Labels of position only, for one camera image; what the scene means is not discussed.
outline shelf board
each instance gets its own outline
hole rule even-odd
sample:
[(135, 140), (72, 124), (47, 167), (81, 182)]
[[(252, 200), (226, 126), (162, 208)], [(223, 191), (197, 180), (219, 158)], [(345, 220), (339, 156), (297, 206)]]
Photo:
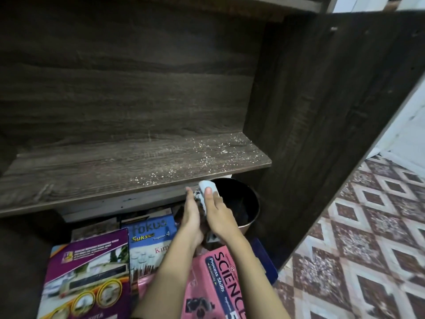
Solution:
[(40, 148), (0, 178), (0, 214), (119, 196), (271, 165), (243, 133)]

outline pink book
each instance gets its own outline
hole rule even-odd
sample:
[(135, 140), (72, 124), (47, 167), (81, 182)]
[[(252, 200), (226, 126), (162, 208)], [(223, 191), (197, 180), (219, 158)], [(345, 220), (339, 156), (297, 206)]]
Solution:
[[(140, 298), (153, 275), (139, 280)], [(187, 280), (181, 319), (245, 319), (235, 263), (226, 246), (195, 257)]]

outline circular photo on book cover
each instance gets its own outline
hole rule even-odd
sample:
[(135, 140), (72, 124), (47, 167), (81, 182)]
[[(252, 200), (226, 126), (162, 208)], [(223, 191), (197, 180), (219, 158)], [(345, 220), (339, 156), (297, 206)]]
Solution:
[(97, 304), (101, 308), (107, 308), (115, 304), (121, 296), (122, 284), (120, 280), (109, 280), (97, 293)]
[(68, 319), (69, 307), (64, 307), (55, 311), (52, 314), (51, 319)]
[(72, 315), (78, 317), (88, 313), (94, 305), (94, 300), (93, 292), (86, 291), (78, 295), (71, 307)]

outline black bucket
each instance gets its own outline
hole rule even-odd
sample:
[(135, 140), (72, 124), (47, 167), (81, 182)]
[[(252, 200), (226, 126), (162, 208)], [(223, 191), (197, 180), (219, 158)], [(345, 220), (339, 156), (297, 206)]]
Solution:
[(243, 182), (233, 178), (217, 178), (211, 181), (215, 183), (227, 208), (232, 210), (242, 234), (245, 234), (260, 213), (260, 200), (257, 193)]

